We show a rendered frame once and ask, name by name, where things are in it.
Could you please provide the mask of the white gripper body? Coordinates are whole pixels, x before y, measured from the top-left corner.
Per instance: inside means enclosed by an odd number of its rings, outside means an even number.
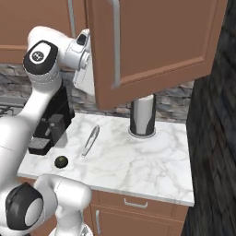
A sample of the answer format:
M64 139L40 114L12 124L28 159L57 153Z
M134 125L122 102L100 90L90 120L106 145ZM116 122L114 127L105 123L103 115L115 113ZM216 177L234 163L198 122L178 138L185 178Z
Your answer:
M79 69L75 72L73 83L76 89L80 89L90 96L95 95L93 64L89 53L85 53L82 56Z

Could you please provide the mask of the stove hob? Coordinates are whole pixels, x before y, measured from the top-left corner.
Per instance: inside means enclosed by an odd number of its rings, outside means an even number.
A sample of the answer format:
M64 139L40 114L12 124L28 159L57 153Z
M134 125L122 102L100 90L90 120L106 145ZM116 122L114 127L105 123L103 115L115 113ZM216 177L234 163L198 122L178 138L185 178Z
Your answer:
M22 106L0 104L0 117L15 116L22 111Z

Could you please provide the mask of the brown base cabinet door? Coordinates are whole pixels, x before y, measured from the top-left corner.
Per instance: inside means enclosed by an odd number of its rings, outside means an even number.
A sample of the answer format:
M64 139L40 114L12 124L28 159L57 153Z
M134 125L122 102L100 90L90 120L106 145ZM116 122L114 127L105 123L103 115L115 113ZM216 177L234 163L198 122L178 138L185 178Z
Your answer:
M95 236L181 236L183 222L145 214L91 205ZM101 235L97 232L96 210L100 211Z

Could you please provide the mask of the black coffee machine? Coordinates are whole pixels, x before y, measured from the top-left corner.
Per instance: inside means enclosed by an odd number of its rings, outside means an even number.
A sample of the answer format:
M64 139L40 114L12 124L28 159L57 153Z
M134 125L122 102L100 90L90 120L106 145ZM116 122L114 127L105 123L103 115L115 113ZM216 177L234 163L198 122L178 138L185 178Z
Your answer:
M65 133L75 112L69 107L65 85L50 100L29 143L30 154L44 156Z

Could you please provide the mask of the silver tongs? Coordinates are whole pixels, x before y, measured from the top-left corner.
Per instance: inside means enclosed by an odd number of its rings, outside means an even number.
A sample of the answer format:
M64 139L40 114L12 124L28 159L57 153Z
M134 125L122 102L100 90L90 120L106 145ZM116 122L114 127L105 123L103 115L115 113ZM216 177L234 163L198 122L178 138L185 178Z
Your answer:
M90 135L88 137L87 143L86 143L86 145L83 148L83 151L81 153L81 157L82 158L85 158L87 156L87 154L89 153L91 147L93 146L96 138L99 135L99 132L100 132L100 127L98 125L96 125L93 128L93 130L91 131L91 133L90 133Z

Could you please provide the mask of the white paper towel roll holder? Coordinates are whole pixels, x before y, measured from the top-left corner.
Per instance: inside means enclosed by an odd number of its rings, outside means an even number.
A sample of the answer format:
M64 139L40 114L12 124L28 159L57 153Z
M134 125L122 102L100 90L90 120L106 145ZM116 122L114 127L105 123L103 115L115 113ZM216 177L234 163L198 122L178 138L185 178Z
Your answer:
M137 138L150 138L155 135L156 96L154 94L135 99L130 107L128 132Z

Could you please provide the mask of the dark green avocado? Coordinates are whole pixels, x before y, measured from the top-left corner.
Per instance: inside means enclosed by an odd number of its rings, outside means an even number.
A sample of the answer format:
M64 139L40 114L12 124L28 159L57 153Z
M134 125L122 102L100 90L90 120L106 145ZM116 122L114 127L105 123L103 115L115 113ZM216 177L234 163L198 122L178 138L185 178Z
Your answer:
M54 161L54 166L58 169L66 167L68 164L68 158L66 156L59 156Z

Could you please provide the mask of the brown drawer front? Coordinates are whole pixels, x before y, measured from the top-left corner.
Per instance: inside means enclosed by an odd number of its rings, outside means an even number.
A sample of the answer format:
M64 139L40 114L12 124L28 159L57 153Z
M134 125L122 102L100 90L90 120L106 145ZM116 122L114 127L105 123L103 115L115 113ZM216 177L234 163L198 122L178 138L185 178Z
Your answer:
M143 205L148 201L148 207L143 209L132 206L126 206L124 204L124 198L126 198L128 202L143 204ZM188 210L187 206L177 205L168 202L161 202L158 200L151 200L141 197L135 197L130 195L107 193L98 190L92 191L91 203L93 205L98 205L100 207L122 209L126 211L144 213L151 216L159 216L180 221L185 220Z

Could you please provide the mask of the brown wall cabinet door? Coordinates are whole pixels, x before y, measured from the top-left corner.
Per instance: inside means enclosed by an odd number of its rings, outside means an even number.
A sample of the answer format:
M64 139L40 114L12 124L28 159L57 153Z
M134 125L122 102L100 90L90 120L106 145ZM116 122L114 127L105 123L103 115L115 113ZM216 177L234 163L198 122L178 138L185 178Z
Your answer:
M77 36L87 27L85 0L72 1ZM0 63L22 63L28 34L35 26L72 36L67 0L0 0Z
M120 86L110 0L87 0L98 108L210 74L228 0L119 0Z

